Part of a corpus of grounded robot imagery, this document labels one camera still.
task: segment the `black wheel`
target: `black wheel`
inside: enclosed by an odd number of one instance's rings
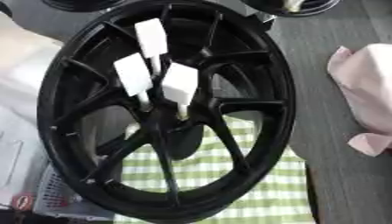
[[[125,0],[43,0],[54,9],[61,11],[91,12],[116,7]]]
[[[134,23],[161,18],[168,33],[172,61],[199,69],[199,88],[189,120],[175,116],[176,106],[160,88],[149,91],[153,109],[143,112],[127,97],[113,62],[139,52]],[[212,90],[219,74],[241,93],[221,97]],[[92,158],[83,143],[81,121],[109,106],[125,108],[140,124],[136,133],[102,143]],[[236,111],[262,115],[262,129],[247,156],[241,154],[223,115]],[[284,56],[263,32],[262,23],[214,3],[160,0],[132,3],[111,11],[69,41],[47,71],[38,101],[38,128],[54,166],[82,197],[119,214],[156,223],[189,223],[214,215],[248,192],[271,170],[289,141],[295,118],[295,90]],[[168,143],[178,133],[209,127],[233,160],[227,175],[189,191],[180,191]],[[123,185],[112,171],[144,144],[157,153],[167,192],[146,192]]]
[[[283,0],[241,0],[245,4],[272,15],[286,18],[309,17],[330,10],[340,0],[305,0],[301,10],[297,12],[287,11]]]

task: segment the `pink cloth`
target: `pink cloth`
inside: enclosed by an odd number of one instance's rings
[[[342,46],[327,69],[357,121],[369,130],[349,144],[378,156],[392,144],[392,45],[372,44],[356,53]]]

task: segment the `gray floor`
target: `gray floor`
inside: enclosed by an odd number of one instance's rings
[[[51,10],[39,0],[5,2],[22,26],[61,40],[97,16]],[[366,157],[347,146],[361,128],[326,73],[326,62],[338,46],[357,50],[374,42],[391,43],[391,25],[389,0],[343,0],[317,17],[279,18],[270,32],[297,84],[298,119],[291,145],[311,166],[322,223],[392,223],[392,157]]]

